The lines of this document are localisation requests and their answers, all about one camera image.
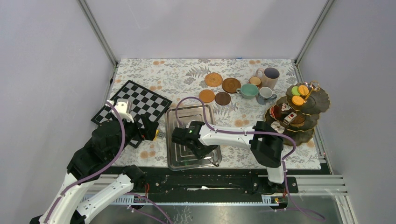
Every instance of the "macaron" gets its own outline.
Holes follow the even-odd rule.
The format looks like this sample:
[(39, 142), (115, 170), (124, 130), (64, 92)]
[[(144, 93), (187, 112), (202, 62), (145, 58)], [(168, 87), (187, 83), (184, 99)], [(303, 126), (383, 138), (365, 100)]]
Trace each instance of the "macaron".
[(298, 86), (294, 86), (293, 88), (291, 88), (291, 93), (294, 96), (300, 96), (301, 94), (298, 92)]
[(305, 85), (299, 86), (297, 90), (302, 96), (306, 96), (309, 93), (309, 89)]
[(304, 104), (304, 99), (301, 96), (293, 96), (291, 101), (297, 106)]

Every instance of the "white mug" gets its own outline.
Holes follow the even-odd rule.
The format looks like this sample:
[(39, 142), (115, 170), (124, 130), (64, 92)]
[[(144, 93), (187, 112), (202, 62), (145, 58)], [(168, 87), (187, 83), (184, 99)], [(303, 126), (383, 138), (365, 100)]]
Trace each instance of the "white mug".
[(274, 89), (276, 82), (280, 76), (280, 73), (275, 68), (259, 68), (256, 71), (256, 76), (261, 79), (261, 87), (269, 87), (272, 90)]
[(257, 97), (257, 102), (259, 104), (261, 104), (261, 105), (264, 105), (268, 101), (274, 100), (276, 98), (277, 98), (277, 95), (274, 94), (272, 89), (270, 89), (269, 87), (262, 87), (259, 90), (259, 95)]

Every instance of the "round coaster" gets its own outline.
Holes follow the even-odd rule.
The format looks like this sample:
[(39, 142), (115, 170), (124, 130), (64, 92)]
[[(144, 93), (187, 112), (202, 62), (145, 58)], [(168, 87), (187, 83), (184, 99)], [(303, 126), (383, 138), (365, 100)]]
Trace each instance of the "round coaster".
[(210, 87), (217, 87), (221, 85), (223, 78), (219, 73), (212, 72), (205, 76), (205, 83)]
[(240, 88), (240, 82), (236, 78), (226, 78), (223, 81), (223, 89), (228, 93), (236, 93), (236, 89)]
[(231, 102), (231, 96), (226, 92), (219, 92), (214, 97), (214, 100), (216, 101), (217, 104), (225, 106)]
[(204, 103), (210, 103), (214, 100), (214, 92), (212, 90), (202, 90), (199, 93), (199, 98), (204, 102)]

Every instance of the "yellow object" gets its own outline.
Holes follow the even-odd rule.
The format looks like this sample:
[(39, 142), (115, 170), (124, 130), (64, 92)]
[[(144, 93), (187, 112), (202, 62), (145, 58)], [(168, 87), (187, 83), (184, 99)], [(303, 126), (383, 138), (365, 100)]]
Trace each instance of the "yellow object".
[(158, 135), (159, 132), (160, 132), (160, 130), (157, 129), (156, 130), (156, 137), (153, 139), (153, 141), (157, 139), (157, 135)]
[(210, 87), (217, 87), (221, 85), (222, 82), (223, 82), (223, 78), (217, 72), (212, 72), (205, 76), (205, 83)]
[(301, 85), (298, 87), (298, 92), (302, 95), (302, 96), (306, 96), (309, 93), (309, 89), (308, 87), (306, 87), (305, 85)]
[(301, 106), (302, 104), (304, 104), (304, 99), (300, 96), (293, 96), (291, 98), (291, 101), (297, 106)]

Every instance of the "dark brown coaster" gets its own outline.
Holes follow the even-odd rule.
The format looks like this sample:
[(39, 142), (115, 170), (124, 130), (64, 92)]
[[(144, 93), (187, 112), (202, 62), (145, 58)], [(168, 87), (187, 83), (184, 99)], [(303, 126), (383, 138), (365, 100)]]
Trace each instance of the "dark brown coaster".
[(223, 81), (223, 89), (228, 93), (236, 93), (236, 89), (240, 88), (240, 82), (236, 78), (226, 78)]
[(228, 94), (226, 92), (219, 92), (214, 97), (214, 100), (216, 101), (217, 104), (225, 106), (230, 103), (231, 96), (230, 96), (230, 94)]

